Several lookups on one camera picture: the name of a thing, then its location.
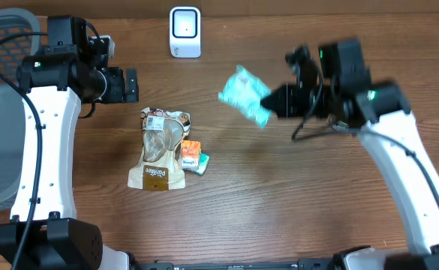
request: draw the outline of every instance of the turquoise plastic wrapper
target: turquoise plastic wrapper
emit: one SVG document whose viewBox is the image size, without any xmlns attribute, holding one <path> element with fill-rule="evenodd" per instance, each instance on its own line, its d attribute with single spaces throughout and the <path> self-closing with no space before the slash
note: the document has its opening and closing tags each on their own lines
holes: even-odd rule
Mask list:
<svg viewBox="0 0 439 270">
<path fill-rule="evenodd" d="M 264 128 L 272 111 L 261 106 L 261 99 L 270 95 L 271 89 L 243 66 L 236 67 L 236 73 L 229 78 L 219 100 L 239 109 L 249 120 Z"/>
</svg>

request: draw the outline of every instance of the orange packet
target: orange packet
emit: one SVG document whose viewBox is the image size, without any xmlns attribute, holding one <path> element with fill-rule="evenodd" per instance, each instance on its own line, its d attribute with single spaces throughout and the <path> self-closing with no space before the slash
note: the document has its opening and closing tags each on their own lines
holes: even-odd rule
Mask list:
<svg viewBox="0 0 439 270">
<path fill-rule="evenodd" d="M 199 169 L 201 142 L 184 139 L 181 142 L 181 168 L 184 170 Z"/>
</svg>

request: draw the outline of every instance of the teal packet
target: teal packet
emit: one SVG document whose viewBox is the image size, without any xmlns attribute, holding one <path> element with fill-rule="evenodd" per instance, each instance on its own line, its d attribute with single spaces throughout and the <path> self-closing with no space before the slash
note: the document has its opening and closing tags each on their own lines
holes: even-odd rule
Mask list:
<svg viewBox="0 0 439 270">
<path fill-rule="evenodd" d="M 209 164 L 209 156 L 207 154 L 201 153 L 201 156 L 199 158 L 199 168 L 193 170 L 192 172 L 203 176 L 204 172 L 206 171 L 207 164 Z"/>
<path fill-rule="evenodd" d="M 272 111 L 261 106 L 261 99 L 270 95 L 271 89 L 261 80 L 247 71 L 243 66 L 236 67 L 236 73 L 229 78 L 219 100 L 229 104 L 249 120 L 264 128 Z"/>
</svg>

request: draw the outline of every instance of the green led indicator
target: green led indicator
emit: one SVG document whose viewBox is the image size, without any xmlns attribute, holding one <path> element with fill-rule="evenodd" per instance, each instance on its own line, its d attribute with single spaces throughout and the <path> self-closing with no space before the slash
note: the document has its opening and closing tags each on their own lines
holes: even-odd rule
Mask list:
<svg viewBox="0 0 439 270">
<path fill-rule="evenodd" d="M 368 91 L 368 99 L 369 99 L 370 101 L 372 101 L 372 100 L 374 100 L 375 97 L 376 97 L 376 91 L 369 90 L 369 91 Z"/>
</svg>

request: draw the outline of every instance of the wooden tabletop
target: wooden tabletop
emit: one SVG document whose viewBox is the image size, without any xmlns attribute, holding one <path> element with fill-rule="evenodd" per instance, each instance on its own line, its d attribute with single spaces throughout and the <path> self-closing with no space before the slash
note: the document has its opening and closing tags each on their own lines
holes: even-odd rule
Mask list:
<svg viewBox="0 0 439 270">
<path fill-rule="evenodd" d="M 219 263 L 329 257 L 357 245 L 404 250 L 404 228 L 377 167 L 350 136 L 292 143 L 299 119 L 264 130 L 218 100 L 236 65 L 274 89 L 294 81 L 284 54 L 350 36 L 373 80 L 394 78 L 412 104 L 439 173 L 439 13 L 203 18 L 203 54 L 170 54 L 167 19 L 92 21 L 116 42 L 112 65 L 136 68 L 140 102 L 99 105 L 74 144 L 77 218 L 140 262 Z M 186 188 L 127 186 L 141 152 L 140 110 L 191 114 L 191 140 L 211 161 Z M 89 106 L 83 107 L 83 113 Z M 307 124 L 311 133 L 320 121 Z M 0 224 L 8 211 L 0 211 Z M 0 269 L 8 269 L 0 257 Z"/>
</svg>

